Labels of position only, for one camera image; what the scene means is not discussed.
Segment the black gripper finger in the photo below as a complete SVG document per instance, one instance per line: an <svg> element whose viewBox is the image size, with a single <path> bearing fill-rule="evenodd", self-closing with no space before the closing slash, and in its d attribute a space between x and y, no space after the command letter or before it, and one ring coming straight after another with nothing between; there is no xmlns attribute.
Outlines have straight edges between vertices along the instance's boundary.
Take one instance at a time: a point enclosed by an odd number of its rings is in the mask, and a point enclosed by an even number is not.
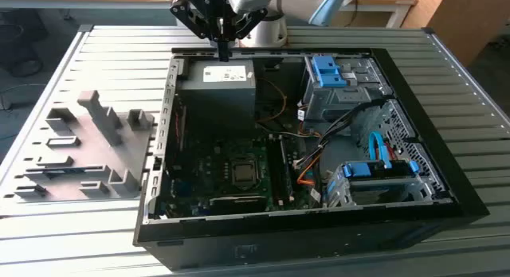
<svg viewBox="0 0 510 277"><path fill-rule="evenodd" d="M231 7L223 15L223 62L230 60L230 43L247 36L269 13L266 8L251 11L242 17Z"/></svg>
<svg viewBox="0 0 510 277"><path fill-rule="evenodd" d="M209 39L211 45L217 48L219 61L225 61L225 49L217 37L218 32L213 30L209 19L201 15L198 10L191 9L191 2L189 0L174 0L170 10L190 31L201 39Z"/></svg>

